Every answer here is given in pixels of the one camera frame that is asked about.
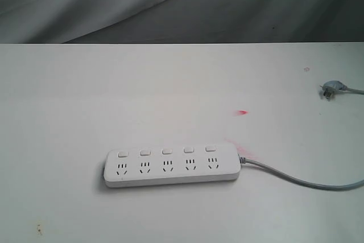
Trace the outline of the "white five-outlet power strip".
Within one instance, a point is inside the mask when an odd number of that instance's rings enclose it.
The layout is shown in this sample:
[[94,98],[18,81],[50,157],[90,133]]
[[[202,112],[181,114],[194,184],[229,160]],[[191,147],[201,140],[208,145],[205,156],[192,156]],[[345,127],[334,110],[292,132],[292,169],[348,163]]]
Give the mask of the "white five-outlet power strip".
[[241,170],[231,143],[133,147],[108,153],[105,184],[110,188],[236,180]]

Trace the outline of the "grey three-pin plug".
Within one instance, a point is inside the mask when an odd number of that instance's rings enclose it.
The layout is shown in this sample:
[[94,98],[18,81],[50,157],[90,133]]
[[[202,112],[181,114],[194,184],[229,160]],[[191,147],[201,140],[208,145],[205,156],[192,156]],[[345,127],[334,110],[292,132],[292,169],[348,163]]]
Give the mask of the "grey three-pin plug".
[[320,88],[320,97],[328,101],[333,99],[337,93],[345,92],[347,90],[347,86],[338,80],[325,82]]

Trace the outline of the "grey backdrop cloth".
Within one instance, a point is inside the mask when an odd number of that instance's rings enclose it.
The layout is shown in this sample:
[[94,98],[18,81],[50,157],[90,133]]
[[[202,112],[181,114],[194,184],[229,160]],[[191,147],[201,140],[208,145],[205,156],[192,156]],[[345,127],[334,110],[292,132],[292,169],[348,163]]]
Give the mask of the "grey backdrop cloth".
[[363,0],[1,0],[2,43],[363,41]]

